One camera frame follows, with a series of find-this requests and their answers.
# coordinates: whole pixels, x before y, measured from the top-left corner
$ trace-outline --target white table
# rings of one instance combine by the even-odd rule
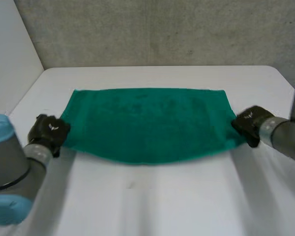
[[[74,89],[225,90],[235,113],[289,115],[294,89],[268,66],[46,70],[10,115],[23,145],[40,113],[60,116]],[[126,166],[62,150],[33,211],[5,231],[35,236],[295,236],[295,162],[247,145],[181,164]]]

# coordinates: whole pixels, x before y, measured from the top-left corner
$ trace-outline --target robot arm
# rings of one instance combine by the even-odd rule
[[[30,212],[48,162],[59,156],[70,125],[40,115],[22,149],[8,117],[0,115],[0,225],[18,224]]]
[[[254,106],[239,114],[232,126],[246,137],[250,147],[257,147],[261,140],[295,160],[295,97],[290,120]]]

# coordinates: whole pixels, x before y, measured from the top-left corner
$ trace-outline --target white wall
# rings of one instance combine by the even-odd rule
[[[0,113],[9,114],[42,72],[13,0],[0,0]]]

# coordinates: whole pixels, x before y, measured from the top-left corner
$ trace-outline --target light blue joint cap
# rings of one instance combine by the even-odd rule
[[[0,225],[19,224],[30,212],[32,201],[19,195],[0,194]]]
[[[6,115],[0,114],[0,142],[4,142],[14,135],[14,128]]]

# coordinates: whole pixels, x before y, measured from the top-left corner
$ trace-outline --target green towel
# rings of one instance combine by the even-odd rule
[[[191,160],[244,142],[224,91],[125,88],[74,91],[65,145],[127,164]]]

